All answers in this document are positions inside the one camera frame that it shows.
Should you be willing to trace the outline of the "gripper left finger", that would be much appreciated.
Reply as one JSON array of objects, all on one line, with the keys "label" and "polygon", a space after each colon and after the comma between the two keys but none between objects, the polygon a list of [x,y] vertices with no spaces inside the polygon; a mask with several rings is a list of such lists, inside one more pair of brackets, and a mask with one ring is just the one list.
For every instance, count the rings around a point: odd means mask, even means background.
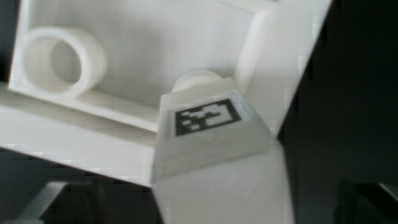
[{"label": "gripper left finger", "polygon": [[42,215],[49,209],[67,183],[53,181],[44,185],[12,224],[44,224]]}]

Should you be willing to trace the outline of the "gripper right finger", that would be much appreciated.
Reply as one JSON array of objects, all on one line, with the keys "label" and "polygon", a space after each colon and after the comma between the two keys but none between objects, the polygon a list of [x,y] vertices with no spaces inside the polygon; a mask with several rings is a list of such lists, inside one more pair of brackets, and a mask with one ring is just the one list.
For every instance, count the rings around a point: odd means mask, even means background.
[{"label": "gripper right finger", "polygon": [[398,224],[398,187],[342,181],[337,187],[335,224]]}]

